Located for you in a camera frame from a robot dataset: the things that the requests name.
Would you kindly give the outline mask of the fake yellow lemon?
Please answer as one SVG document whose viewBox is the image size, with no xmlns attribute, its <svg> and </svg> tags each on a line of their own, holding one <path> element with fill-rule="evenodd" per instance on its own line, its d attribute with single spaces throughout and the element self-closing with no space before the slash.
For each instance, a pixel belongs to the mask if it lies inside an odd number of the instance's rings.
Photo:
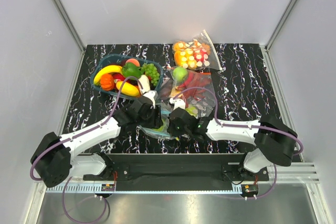
<svg viewBox="0 0 336 224">
<path fill-rule="evenodd" d="M 140 89 L 138 86 L 134 86 L 128 82 L 126 82 L 123 86 L 122 84 L 123 84 L 122 81 L 117 81 L 115 85 L 118 90 L 121 90 L 122 94 L 131 96 L 131 97 L 139 97 L 141 95 Z"/>
</svg>

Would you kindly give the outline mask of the fake green bell pepper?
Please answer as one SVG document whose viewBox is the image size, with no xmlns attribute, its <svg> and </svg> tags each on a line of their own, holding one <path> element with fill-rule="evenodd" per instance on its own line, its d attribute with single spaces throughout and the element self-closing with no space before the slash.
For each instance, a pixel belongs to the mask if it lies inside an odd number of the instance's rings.
<svg viewBox="0 0 336 224">
<path fill-rule="evenodd" d="M 122 74 L 125 78 L 127 77 L 135 77 L 139 79 L 142 75 L 140 67 L 137 67 L 135 64 L 131 62 L 127 62 L 123 67 L 122 67 Z"/>
</svg>

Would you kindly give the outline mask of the orange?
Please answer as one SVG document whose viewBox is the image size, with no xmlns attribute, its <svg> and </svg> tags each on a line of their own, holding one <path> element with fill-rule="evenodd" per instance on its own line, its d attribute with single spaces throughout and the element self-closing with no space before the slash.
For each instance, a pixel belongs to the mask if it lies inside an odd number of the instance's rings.
<svg viewBox="0 0 336 224">
<path fill-rule="evenodd" d="M 114 78 L 111 74 L 103 74 L 100 79 L 100 86 L 103 90 L 111 91 L 114 88 Z"/>
</svg>

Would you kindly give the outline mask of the fake peach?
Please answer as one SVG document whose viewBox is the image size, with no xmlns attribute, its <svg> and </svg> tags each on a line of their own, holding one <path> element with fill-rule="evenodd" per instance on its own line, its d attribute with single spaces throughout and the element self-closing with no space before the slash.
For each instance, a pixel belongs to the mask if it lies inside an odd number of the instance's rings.
<svg viewBox="0 0 336 224">
<path fill-rule="evenodd" d="M 138 60 L 136 60 L 135 58 L 130 58 L 126 61 L 126 63 L 132 63 L 134 64 L 136 67 L 140 67 L 140 62 Z"/>
</svg>

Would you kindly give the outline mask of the green apple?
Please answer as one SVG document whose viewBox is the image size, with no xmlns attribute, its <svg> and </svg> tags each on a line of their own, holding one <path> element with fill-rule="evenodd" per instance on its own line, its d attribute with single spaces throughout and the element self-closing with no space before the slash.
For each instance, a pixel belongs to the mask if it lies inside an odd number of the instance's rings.
<svg viewBox="0 0 336 224">
<path fill-rule="evenodd" d="M 176 67 L 172 72 L 172 76 L 175 81 L 183 82 L 188 76 L 188 71 L 183 67 Z"/>
<path fill-rule="evenodd" d="M 163 125 L 159 128 L 160 131 L 166 132 L 169 126 L 169 119 L 162 120 Z"/>
</svg>

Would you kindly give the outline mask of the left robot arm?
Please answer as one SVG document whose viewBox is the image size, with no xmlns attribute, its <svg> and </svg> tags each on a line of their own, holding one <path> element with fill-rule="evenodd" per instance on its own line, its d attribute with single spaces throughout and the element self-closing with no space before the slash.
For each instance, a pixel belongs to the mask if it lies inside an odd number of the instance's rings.
<svg viewBox="0 0 336 224">
<path fill-rule="evenodd" d="M 55 187 L 70 177 L 84 180 L 110 180 L 115 171 L 114 162 L 104 153 L 83 156 L 85 150 L 128 132 L 131 127 L 158 128 L 162 126 L 161 107 L 147 97 L 111 113 L 97 123 L 77 132 L 46 134 L 31 157 L 30 176 L 42 181 L 48 188 Z"/>
</svg>

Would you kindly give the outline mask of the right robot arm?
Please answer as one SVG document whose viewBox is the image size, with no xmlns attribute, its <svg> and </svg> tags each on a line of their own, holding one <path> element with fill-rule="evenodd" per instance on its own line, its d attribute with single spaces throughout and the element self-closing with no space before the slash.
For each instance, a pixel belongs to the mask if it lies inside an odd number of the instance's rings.
<svg viewBox="0 0 336 224">
<path fill-rule="evenodd" d="M 197 119 L 185 109 L 169 114 L 169 134 L 188 135 L 197 141 L 235 141 L 251 144 L 255 149 L 243 155 L 239 165 L 224 171 L 231 181 L 253 179 L 269 165 L 289 167 L 295 154 L 297 134 L 280 120 L 264 117 L 253 121 L 223 121 L 211 114 Z"/>
</svg>

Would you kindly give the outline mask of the vegetable zip bag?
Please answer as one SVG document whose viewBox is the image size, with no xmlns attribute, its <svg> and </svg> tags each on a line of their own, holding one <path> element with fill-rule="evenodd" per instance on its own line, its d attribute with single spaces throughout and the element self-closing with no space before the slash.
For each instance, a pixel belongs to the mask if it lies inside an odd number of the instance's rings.
<svg viewBox="0 0 336 224">
<path fill-rule="evenodd" d="M 173 79 L 172 72 L 176 67 L 167 71 L 167 77 L 158 89 L 157 100 L 162 103 L 164 109 L 173 110 L 169 103 L 170 98 L 180 98 L 186 103 L 185 110 L 196 118 L 209 116 L 215 108 L 213 97 L 214 85 L 210 73 L 188 71 L 188 76 L 183 82 Z"/>
</svg>

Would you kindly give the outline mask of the sliced fruit zip bag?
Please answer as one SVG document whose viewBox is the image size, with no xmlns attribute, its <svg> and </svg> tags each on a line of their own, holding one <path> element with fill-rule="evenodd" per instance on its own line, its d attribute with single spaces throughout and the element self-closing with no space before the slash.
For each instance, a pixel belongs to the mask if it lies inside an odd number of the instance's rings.
<svg viewBox="0 0 336 224">
<path fill-rule="evenodd" d="M 190 41 L 179 40 L 173 46 L 175 64 L 188 70 L 211 68 L 221 71 L 221 63 L 215 46 L 206 32 L 202 30 Z"/>
</svg>

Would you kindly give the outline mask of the white eggplant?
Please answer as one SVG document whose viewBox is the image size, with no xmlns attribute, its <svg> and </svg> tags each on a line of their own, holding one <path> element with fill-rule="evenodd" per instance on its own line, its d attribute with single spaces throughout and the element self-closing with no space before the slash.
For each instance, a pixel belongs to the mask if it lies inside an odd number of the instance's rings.
<svg viewBox="0 0 336 224">
<path fill-rule="evenodd" d="M 141 94 L 144 94 L 148 91 L 151 90 L 150 88 L 150 81 L 148 79 L 148 77 L 146 75 L 142 75 L 140 78 L 139 78 L 139 82 L 138 82 L 138 87 L 139 87 L 139 90 L 140 90 L 140 93 Z"/>
</svg>

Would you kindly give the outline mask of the green grapes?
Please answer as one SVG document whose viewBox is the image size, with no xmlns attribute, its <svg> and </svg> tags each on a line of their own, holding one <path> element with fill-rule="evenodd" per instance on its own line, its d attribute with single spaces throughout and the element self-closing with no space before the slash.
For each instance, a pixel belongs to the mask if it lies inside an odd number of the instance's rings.
<svg viewBox="0 0 336 224">
<path fill-rule="evenodd" d="M 157 67 L 153 63 L 143 64 L 140 70 L 142 74 L 148 77 L 150 83 L 156 87 L 160 77 Z"/>
</svg>

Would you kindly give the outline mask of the red dragon fruit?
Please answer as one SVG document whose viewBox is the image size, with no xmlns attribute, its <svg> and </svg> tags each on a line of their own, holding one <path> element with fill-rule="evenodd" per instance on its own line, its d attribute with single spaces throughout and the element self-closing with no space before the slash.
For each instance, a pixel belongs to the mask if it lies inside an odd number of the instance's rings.
<svg viewBox="0 0 336 224">
<path fill-rule="evenodd" d="M 125 80 L 125 77 L 122 74 L 120 74 L 120 73 L 114 73 L 112 75 L 112 77 L 113 77 L 115 83 L 117 83 L 119 81 L 124 81 Z"/>
</svg>

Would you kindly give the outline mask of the black marble mat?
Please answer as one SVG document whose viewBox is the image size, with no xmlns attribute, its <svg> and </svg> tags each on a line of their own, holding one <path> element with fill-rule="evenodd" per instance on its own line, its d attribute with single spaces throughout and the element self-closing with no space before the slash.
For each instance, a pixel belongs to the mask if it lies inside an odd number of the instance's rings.
<svg viewBox="0 0 336 224">
<path fill-rule="evenodd" d="M 280 118 L 276 97 L 258 44 L 216 44 L 221 71 L 211 70 L 219 102 L 218 117 L 223 120 L 249 121 L 270 114 Z M 170 44 L 89 45 L 83 57 L 67 113 L 64 133 L 74 132 L 103 119 L 114 106 L 127 100 L 94 90 L 90 76 L 99 61 L 109 54 L 138 57 L 159 63 L 163 68 L 174 62 Z M 133 129 L 88 149 L 89 153 L 238 153 L 251 145 L 232 141 L 198 142 L 187 137 L 177 140 L 155 139 Z"/>
</svg>

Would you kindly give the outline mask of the teal plastic basket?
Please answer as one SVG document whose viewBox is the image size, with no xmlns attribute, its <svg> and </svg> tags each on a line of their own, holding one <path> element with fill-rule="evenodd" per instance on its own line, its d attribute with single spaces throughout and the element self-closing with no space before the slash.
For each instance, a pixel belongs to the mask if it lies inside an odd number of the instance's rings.
<svg viewBox="0 0 336 224">
<path fill-rule="evenodd" d="M 113 96 L 116 96 L 118 94 L 118 92 L 121 92 L 121 90 L 118 90 L 116 88 L 116 85 L 114 83 L 114 88 L 113 90 L 111 91 L 106 91 L 106 90 L 103 90 L 100 86 L 100 82 L 98 83 L 98 85 L 95 85 L 93 84 L 93 79 L 95 77 L 95 75 L 98 73 L 99 70 L 101 70 L 102 68 L 106 67 L 106 66 L 109 66 L 109 65 L 118 65 L 118 66 L 121 66 L 123 67 L 125 64 L 126 64 L 126 61 L 130 58 L 135 58 L 136 60 L 138 60 L 140 62 L 140 68 L 142 67 L 143 64 L 149 64 L 149 63 L 153 63 L 156 67 L 157 67 L 157 70 L 160 74 L 160 77 L 159 77 L 159 81 L 158 81 L 158 84 L 156 87 L 154 87 L 151 83 L 150 83 L 150 88 L 151 90 L 155 90 L 157 91 L 158 88 L 161 86 L 162 84 L 162 81 L 163 81 L 163 69 L 162 67 L 156 63 L 156 62 L 153 62 L 153 61 L 149 61 L 149 60 L 145 60 L 145 59 L 140 59 L 140 58 L 136 58 L 136 57 L 129 57 L 129 56 L 123 56 L 123 55 L 117 55 L 117 54 L 111 54 L 111 55 L 107 55 L 105 56 L 102 60 L 100 60 L 100 62 L 98 63 L 98 66 L 96 67 L 96 69 L 94 70 L 93 74 L 91 75 L 90 77 L 90 84 L 91 86 L 100 91 L 100 92 L 103 92 L 103 93 L 106 93 L 106 94 L 109 94 L 109 95 L 113 95 Z M 127 80 L 126 82 L 134 85 L 134 86 L 138 86 L 138 83 L 134 80 L 134 79 L 129 79 Z M 124 94 L 120 94 L 120 96 L 122 98 L 125 98 L 125 99 L 135 99 L 137 97 L 131 97 L 131 96 L 128 96 L 128 95 L 124 95 Z"/>
</svg>

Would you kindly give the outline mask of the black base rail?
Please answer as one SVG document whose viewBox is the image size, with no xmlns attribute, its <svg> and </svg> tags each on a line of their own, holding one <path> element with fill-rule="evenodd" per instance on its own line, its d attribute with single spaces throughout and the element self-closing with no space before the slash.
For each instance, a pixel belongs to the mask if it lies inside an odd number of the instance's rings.
<svg viewBox="0 0 336 224">
<path fill-rule="evenodd" d="M 104 154 L 106 169 L 86 172 L 84 180 L 116 182 L 122 191 L 210 192 L 236 183 L 267 182 L 267 169 L 257 174 L 240 169 L 243 154 Z"/>
</svg>

